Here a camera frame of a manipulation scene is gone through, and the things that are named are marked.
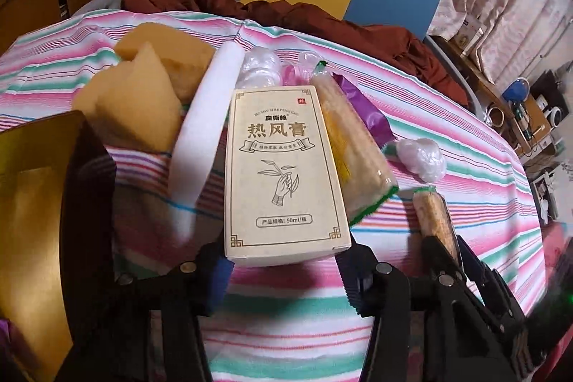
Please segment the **long cracker pack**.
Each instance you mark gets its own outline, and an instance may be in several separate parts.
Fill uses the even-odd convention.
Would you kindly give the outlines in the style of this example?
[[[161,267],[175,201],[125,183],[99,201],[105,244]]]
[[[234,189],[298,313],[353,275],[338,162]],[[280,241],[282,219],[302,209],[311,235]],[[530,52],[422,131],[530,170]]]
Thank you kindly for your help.
[[[437,237],[459,266],[457,236],[444,198],[433,187],[423,187],[414,191],[413,206],[422,235]]]

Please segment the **beige printed carton box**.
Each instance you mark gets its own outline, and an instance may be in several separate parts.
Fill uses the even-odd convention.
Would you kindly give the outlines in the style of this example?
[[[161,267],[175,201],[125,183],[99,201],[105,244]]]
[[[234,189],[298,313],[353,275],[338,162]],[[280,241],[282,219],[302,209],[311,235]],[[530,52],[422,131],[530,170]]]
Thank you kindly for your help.
[[[224,252],[240,267],[333,256],[351,246],[315,87],[235,91],[225,154]]]

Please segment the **large yellow sponge block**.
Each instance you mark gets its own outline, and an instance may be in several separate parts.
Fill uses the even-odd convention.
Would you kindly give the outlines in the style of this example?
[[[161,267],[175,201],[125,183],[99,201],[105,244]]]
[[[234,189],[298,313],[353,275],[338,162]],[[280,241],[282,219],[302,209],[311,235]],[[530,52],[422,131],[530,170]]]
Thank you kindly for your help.
[[[182,125],[182,105],[151,44],[131,61],[97,73],[73,101],[103,144],[170,152]]]

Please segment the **striped pink green bed sheet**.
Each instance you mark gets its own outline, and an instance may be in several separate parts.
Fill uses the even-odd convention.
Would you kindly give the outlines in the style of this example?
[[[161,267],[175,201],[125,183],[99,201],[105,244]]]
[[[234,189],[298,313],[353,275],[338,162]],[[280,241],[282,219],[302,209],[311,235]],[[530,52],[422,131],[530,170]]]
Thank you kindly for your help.
[[[17,39],[1,58],[1,126],[68,111],[96,73],[116,64],[115,44],[149,21],[128,11],[93,11]],[[153,20],[208,44],[270,48],[292,61],[304,51],[324,59],[387,118],[396,137],[435,141],[447,162],[438,182],[453,226],[500,272],[523,310],[546,285],[543,244],[528,180],[516,152],[457,103],[385,62],[342,45],[252,20],[198,13]],[[167,193],[170,158],[112,148],[116,161],[116,252],[140,277],[164,274],[192,255],[177,246],[174,220],[188,215],[221,227],[223,164],[217,162],[197,204]],[[217,313],[201,323],[214,380],[355,381],[371,323],[349,305],[333,259],[293,267],[236,269]]]

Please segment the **cracker pack green edge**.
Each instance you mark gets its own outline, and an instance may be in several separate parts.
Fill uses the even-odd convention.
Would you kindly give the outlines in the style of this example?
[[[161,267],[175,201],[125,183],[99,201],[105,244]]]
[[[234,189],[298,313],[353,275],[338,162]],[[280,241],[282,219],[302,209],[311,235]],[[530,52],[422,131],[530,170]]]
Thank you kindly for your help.
[[[333,74],[326,68],[314,74],[310,84],[319,96],[348,220],[355,225],[396,194],[398,182]]]

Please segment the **white crumpled plastic bag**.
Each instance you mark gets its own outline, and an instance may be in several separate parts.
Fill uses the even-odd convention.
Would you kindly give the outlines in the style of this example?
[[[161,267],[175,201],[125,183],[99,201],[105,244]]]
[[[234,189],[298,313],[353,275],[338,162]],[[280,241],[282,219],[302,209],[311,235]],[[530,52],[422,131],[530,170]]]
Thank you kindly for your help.
[[[446,174],[446,159],[434,140],[402,139],[396,143],[396,153],[406,169],[426,183],[435,183]]]

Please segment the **white foam block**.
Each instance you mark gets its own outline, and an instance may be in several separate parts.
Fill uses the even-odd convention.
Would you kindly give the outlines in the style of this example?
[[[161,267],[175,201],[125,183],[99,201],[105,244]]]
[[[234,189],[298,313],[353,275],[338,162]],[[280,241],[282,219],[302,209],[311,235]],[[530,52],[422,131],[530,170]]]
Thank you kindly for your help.
[[[224,42],[197,88],[177,138],[169,169],[171,200],[183,211],[174,217],[177,241],[193,232],[189,209],[197,202],[217,155],[218,142],[245,57],[244,48]]]

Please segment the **purple snack pouch back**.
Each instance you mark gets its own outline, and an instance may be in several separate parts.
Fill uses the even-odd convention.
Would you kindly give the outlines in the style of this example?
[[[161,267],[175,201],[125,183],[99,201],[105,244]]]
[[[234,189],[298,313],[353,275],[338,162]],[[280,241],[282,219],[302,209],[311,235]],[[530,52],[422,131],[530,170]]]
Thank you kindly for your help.
[[[383,149],[387,144],[395,141],[395,135],[391,131],[389,121],[382,114],[382,111],[342,74],[333,74],[333,78],[379,148]]]

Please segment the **wooden bedside desk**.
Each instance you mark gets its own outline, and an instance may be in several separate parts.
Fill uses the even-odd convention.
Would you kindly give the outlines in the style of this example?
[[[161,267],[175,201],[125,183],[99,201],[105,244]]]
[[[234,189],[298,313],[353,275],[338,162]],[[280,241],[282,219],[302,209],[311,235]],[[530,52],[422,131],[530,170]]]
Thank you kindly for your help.
[[[469,57],[461,54],[461,49],[454,42],[446,41],[439,36],[427,36],[427,41],[430,47],[436,48],[436,54],[440,58],[447,58],[445,67],[454,67],[457,77],[461,76],[464,79],[463,85],[472,90],[470,96],[472,110],[479,111],[477,105],[482,108],[477,115],[487,121],[491,116],[488,112],[490,108],[498,108],[503,113],[504,123],[495,127],[495,130],[514,148],[521,164],[528,171],[539,171],[555,164],[557,161],[555,159],[557,150],[553,139],[555,132],[530,94],[521,104],[524,114],[528,117],[528,130],[531,134],[528,140],[521,125],[524,120],[516,118],[512,104],[502,97],[502,92],[486,78]]]

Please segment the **golden metal tray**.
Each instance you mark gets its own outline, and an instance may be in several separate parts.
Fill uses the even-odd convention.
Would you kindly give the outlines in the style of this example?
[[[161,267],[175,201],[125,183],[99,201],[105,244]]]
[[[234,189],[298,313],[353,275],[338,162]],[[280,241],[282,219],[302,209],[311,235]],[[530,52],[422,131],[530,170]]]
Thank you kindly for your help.
[[[1,134],[1,315],[35,381],[110,322],[115,177],[79,111]]]

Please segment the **clear plastic bag at back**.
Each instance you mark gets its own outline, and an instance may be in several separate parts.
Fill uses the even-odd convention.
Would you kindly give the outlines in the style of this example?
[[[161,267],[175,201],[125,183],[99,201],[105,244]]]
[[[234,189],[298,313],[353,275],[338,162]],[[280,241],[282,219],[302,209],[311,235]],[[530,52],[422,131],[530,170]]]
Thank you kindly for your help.
[[[311,51],[281,59],[269,48],[253,48],[245,55],[235,88],[307,85],[314,74],[323,74],[326,68],[327,62]]]

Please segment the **yellow sponge at back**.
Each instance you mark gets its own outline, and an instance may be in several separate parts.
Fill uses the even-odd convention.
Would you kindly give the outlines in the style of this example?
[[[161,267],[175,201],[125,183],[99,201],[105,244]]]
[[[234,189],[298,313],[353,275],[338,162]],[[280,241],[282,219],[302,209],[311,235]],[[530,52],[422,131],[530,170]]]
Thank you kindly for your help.
[[[133,60],[143,44],[149,43],[169,74],[180,101],[189,104],[206,73],[216,50],[204,41],[160,23],[138,25],[119,40],[115,53]]]

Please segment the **rust red blanket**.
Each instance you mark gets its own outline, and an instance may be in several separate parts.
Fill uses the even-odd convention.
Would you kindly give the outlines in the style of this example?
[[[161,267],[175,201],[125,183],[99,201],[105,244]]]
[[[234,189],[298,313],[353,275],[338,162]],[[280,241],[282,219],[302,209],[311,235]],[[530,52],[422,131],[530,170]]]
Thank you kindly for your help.
[[[121,0],[120,7],[140,14],[199,11],[308,34],[379,59],[418,78],[464,108],[469,107],[465,89],[448,74],[429,47],[401,26],[360,26],[335,18],[314,4],[290,4],[285,0],[247,4],[236,0]]]

